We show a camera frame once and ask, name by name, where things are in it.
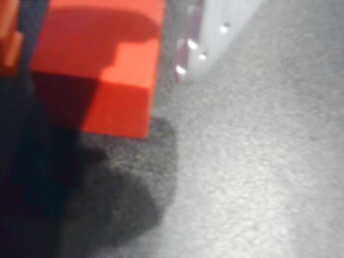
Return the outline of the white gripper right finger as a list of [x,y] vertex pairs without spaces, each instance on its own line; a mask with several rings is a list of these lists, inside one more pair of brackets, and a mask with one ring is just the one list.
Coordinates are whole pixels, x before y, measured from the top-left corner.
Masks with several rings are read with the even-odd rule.
[[188,7],[185,35],[176,42],[175,78],[205,76],[244,28],[259,1],[195,1]]

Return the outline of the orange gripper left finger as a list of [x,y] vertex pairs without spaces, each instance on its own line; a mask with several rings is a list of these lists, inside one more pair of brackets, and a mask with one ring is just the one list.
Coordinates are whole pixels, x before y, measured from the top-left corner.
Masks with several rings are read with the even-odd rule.
[[16,73],[24,35],[18,31],[20,1],[1,1],[1,73]]

